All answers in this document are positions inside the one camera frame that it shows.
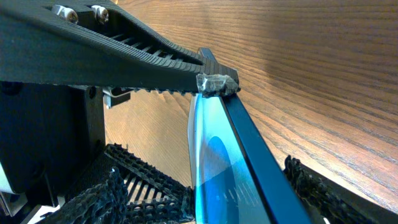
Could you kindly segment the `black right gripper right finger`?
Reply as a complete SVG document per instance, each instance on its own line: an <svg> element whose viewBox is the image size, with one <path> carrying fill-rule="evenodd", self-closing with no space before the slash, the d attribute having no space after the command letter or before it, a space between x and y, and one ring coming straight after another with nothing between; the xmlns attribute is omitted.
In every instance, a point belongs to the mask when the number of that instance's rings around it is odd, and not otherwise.
<svg viewBox="0 0 398 224"><path fill-rule="evenodd" d="M397 214L383 208L287 156L285 174L313 221L329 223L397 223Z"/></svg>

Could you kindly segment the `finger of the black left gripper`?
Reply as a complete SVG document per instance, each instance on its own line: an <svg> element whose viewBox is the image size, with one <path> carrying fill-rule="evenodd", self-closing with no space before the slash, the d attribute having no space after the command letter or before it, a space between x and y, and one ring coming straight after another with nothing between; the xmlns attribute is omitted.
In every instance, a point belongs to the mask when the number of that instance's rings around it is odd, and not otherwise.
<svg viewBox="0 0 398 224"><path fill-rule="evenodd" d="M66 192L65 201L103 183L117 167L127 203L124 223L188 223L195 221L191 187L157 170L119 144L108 144Z"/></svg>
<svg viewBox="0 0 398 224"><path fill-rule="evenodd" d="M2 1L1 80L203 96L238 72L166 39L112 1Z"/></svg>

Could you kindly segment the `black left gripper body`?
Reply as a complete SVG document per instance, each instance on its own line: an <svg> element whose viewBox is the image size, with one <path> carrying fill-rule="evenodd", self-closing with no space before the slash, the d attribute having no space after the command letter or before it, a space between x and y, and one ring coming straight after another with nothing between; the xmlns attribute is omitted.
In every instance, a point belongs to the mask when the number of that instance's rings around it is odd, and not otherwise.
<svg viewBox="0 0 398 224"><path fill-rule="evenodd" d="M106 147L102 89L1 83L1 222L40 221Z"/></svg>

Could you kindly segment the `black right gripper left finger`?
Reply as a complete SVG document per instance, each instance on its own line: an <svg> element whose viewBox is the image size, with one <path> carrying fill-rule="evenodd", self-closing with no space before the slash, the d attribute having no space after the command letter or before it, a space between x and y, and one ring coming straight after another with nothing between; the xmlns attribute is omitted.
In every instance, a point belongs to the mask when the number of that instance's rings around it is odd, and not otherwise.
<svg viewBox="0 0 398 224"><path fill-rule="evenodd" d="M127 195L119 169L112 167L103 183L82 191L40 223L123 223L127 213Z"/></svg>

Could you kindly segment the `blue Galaxy smartphone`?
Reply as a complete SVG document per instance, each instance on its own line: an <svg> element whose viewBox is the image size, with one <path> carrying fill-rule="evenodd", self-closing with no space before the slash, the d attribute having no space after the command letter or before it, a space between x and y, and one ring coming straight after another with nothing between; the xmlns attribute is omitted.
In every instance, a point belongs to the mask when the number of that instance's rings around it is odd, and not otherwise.
<svg viewBox="0 0 398 224"><path fill-rule="evenodd" d="M310 223L236 94L192 97L188 147L196 223Z"/></svg>

